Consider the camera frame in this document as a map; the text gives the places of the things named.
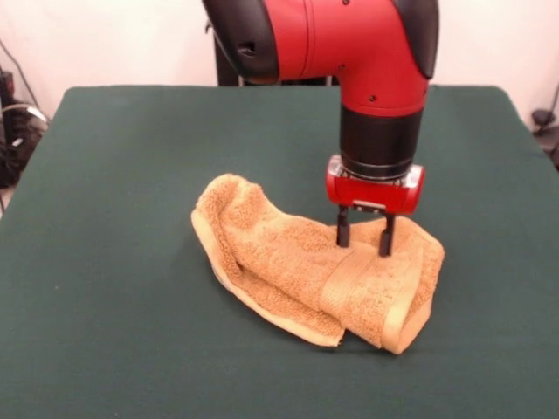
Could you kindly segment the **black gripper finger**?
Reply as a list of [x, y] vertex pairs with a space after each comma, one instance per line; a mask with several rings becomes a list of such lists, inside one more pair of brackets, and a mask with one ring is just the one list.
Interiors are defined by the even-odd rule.
[[385, 214], [385, 227], [380, 236], [378, 254], [381, 258], [387, 258], [392, 253], [392, 244], [394, 230], [396, 225], [396, 216], [394, 214]]
[[338, 206], [336, 244], [341, 248], [348, 248], [350, 242], [349, 208]]

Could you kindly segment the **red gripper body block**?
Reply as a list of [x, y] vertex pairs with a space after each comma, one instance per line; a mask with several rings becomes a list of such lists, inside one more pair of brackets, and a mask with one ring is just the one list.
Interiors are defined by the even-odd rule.
[[411, 215], [418, 206], [425, 169], [413, 164], [403, 177], [377, 182], [351, 175], [339, 155], [330, 157], [326, 171], [328, 200], [349, 208], [378, 210], [387, 214]]

